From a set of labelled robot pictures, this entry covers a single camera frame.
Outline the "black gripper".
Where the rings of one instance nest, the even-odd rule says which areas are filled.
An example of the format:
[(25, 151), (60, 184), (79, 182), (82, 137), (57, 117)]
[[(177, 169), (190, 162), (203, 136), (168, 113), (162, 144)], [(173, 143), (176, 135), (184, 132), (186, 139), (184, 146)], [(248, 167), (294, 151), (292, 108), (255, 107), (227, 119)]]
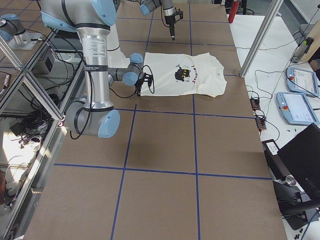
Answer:
[(169, 28), (169, 33), (171, 36), (171, 40), (175, 41), (175, 24), (183, 19), (183, 11), (180, 9), (177, 9), (176, 7), (168, 8), (163, 10), (164, 18), (165, 18), (165, 24)]
[(149, 91), (153, 93), (151, 90), (151, 86), (153, 85), (153, 75), (144, 73), (143, 76), (139, 78), (137, 82), (134, 84), (135, 93), (137, 93), (137, 96), (139, 97), (141, 96), (141, 89), (144, 83), (147, 83)]

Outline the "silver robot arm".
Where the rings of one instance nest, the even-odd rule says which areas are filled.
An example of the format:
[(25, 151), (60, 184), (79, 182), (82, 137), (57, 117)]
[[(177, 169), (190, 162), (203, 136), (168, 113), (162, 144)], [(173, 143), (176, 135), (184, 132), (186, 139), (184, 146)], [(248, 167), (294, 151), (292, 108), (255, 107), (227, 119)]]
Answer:
[(140, 11), (144, 16), (161, 8), (164, 20), (162, 23), (169, 29), (171, 40), (176, 39), (175, 24), (184, 18), (184, 12), (174, 7), (172, 0), (138, 0)]
[(133, 53), (126, 68), (108, 66), (107, 37), (116, 23), (112, 0), (43, 0), (43, 23), (51, 28), (77, 33), (82, 45), (87, 95), (70, 104), (65, 124), (73, 133), (111, 138), (120, 125), (120, 113), (110, 100), (110, 85), (122, 82), (134, 86), (139, 95), (141, 86), (153, 81), (144, 72), (144, 59)]

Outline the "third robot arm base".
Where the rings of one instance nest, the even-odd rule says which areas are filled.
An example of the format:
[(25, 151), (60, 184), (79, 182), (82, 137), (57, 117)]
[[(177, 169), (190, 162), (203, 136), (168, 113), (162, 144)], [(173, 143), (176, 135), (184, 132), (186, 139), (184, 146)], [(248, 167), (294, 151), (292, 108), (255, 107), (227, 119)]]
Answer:
[(20, 19), (13, 13), (0, 16), (0, 36), (13, 50), (32, 50), (43, 38), (41, 33), (32, 33), (25, 29)]

